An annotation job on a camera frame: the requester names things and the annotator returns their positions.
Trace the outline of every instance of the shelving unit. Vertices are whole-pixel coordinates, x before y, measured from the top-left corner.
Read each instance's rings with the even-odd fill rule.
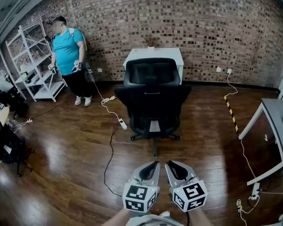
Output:
[[[34,40],[29,35],[29,32],[32,32],[37,28],[41,29],[43,37],[41,39]],[[15,84],[23,83],[35,102],[37,99],[52,99],[56,102],[55,98],[65,87],[65,83],[60,72],[57,74],[60,76],[61,81],[52,82],[55,75],[52,74],[50,70],[41,71],[41,65],[46,64],[47,68],[50,64],[49,58],[51,57],[51,48],[45,40],[45,36],[46,34],[42,19],[40,18],[37,23],[25,27],[19,26],[16,36],[12,38],[10,42],[5,41],[5,43],[14,67],[19,74],[19,78],[15,80]],[[20,51],[14,56],[10,47],[17,40],[20,40],[22,45]],[[40,49],[38,45],[43,47],[45,46],[45,51]],[[39,56],[37,58],[35,58],[32,54],[33,49],[37,49],[39,51]],[[23,60],[29,60],[30,62],[19,65],[18,62]]]

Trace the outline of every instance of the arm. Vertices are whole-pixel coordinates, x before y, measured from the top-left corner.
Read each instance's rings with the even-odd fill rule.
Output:
[[[189,211],[189,215],[192,225],[213,226],[200,208]]]
[[[130,218],[131,212],[129,210],[122,209],[113,218],[102,224],[102,226],[125,226]]]
[[[56,53],[55,52],[52,52],[52,54],[51,54],[51,63],[53,65],[56,64]]]
[[[84,45],[84,41],[79,41],[79,42],[76,42],[77,46],[79,47],[79,54],[80,54],[80,57],[79,57],[79,61],[81,63],[84,62],[85,60],[85,45]]]

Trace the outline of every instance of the floor tape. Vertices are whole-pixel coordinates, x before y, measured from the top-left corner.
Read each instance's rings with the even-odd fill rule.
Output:
[[[237,126],[236,119],[235,119],[235,117],[234,117],[234,113],[233,113],[233,111],[232,111],[232,109],[231,109],[230,104],[228,103],[228,100],[227,100],[226,96],[224,96],[224,99],[225,99],[226,105],[227,105],[227,107],[228,107],[228,109],[229,109],[229,111],[230,111],[230,114],[231,114],[231,116],[232,116],[232,120],[233,120],[233,123],[234,123],[234,126],[235,126],[236,133],[237,133],[237,135],[239,136],[240,133],[239,133],[239,130],[238,130],[238,126]]]

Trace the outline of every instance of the black office chair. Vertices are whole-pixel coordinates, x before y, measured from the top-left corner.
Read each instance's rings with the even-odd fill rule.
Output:
[[[12,150],[8,153],[4,149],[4,145],[7,145]],[[20,164],[23,163],[30,171],[32,169],[26,164],[25,160],[30,154],[34,153],[31,148],[26,148],[24,137],[17,137],[9,128],[9,126],[2,126],[0,122],[0,160],[6,164],[17,163],[17,174],[19,173]]]
[[[28,105],[15,87],[10,89],[8,93],[0,90],[0,103],[4,104],[5,107],[9,106],[10,111],[15,111],[15,115],[18,114],[20,117],[24,117],[28,111]]]
[[[181,106],[191,92],[190,86],[118,88],[114,92],[127,107],[130,127],[135,132],[131,140],[139,136],[153,139],[153,156],[157,156],[158,138],[180,140],[180,136],[173,132],[180,125]],[[158,121],[160,131],[150,131],[152,121]]]
[[[126,63],[126,88],[177,86],[180,81],[176,62],[171,58],[143,58]]]

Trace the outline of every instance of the white table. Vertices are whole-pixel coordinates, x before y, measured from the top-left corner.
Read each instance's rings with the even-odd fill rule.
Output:
[[[254,178],[251,181],[248,181],[247,186],[268,177],[269,175],[275,173],[283,167],[283,100],[262,99],[262,103],[260,104],[259,108],[255,112],[243,132],[239,135],[239,139],[242,140],[244,138],[244,136],[248,133],[248,131],[254,125],[262,112],[265,113],[275,135],[275,140],[280,152],[281,162],[262,175]]]
[[[4,107],[1,111],[0,111],[0,122],[2,124],[2,126],[5,125],[5,123],[8,120],[8,115],[9,115],[9,107]]]
[[[181,56],[179,48],[154,48],[151,51],[148,48],[134,48],[129,53],[127,59],[125,60],[123,66],[126,70],[126,64],[130,60],[140,59],[140,58],[172,58],[176,62],[178,69],[180,84],[183,81],[183,57]]]

